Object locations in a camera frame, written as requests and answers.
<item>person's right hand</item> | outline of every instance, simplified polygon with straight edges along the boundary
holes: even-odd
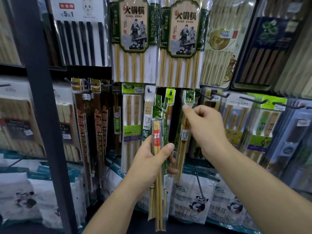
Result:
[[[217,110],[204,105],[192,109],[186,104],[182,109],[191,125],[193,137],[201,146],[202,154],[207,159],[230,148],[231,144],[225,135],[222,116]]]

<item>person's left hand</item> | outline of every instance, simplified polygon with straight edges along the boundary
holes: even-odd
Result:
[[[172,156],[174,144],[169,143],[164,146],[155,156],[151,153],[152,136],[146,138],[136,153],[129,171],[124,180],[131,183],[133,190],[137,192],[138,198],[142,197],[148,188],[155,182],[161,166],[168,159],[171,163],[175,163]],[[168,173],[177,174],[178,170],[168,167]]]

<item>metal post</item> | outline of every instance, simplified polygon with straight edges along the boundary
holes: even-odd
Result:
[[[37,0],[11,0],[11,7],[63,229],[65,233],[76,234],[74,203],[38,3]]]

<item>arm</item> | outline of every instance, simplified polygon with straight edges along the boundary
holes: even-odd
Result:
[[[183,111],[203,155],[263,233],[311,233],[312,203],[236,150],[226,138],[219,112],[203,105]]]
[[[154,183],[164,161],[169,157],[170,162],[175,162],[171,155],[174,144],[167,144],[155,156],[151,153],[151,144],[152,137],[149,136],[135,155],[123,181],[99,208],[83,234],[127,232],[135,204]],[[177,172],[168,168],[168,173]]]

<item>forearm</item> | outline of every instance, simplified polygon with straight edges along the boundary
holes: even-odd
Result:
[[[127,176],[91,219],[83,234],[126,233],[139,194]]]
[[[310,233],[311,202],[230,144],[207,158],[263,233]]]

